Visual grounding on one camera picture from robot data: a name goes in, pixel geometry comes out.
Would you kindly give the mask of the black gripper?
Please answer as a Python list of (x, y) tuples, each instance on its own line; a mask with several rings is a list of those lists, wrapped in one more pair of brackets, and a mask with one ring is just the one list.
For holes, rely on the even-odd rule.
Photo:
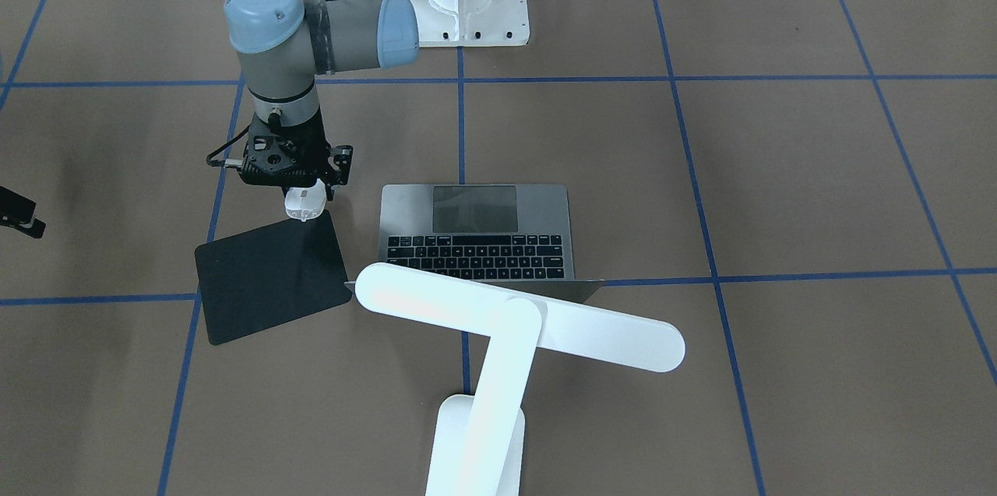
[(330, 146), (320, 113), (300, 125), (271, 125), (257, 115), (249, 125), (249, 184), (312, 187), (331, 182)]

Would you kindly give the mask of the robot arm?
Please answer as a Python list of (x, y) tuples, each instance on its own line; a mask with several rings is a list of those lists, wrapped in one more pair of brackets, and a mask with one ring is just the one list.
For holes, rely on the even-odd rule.
[(225, 0), (254, 114), (239, 133), (239, 159), (207, 165), (235, 170), (250, 186), (343, 186), (353, 149), (326, 138), (315, 88), (319, 75), (407, 65), (419, 53), (409, 0)]

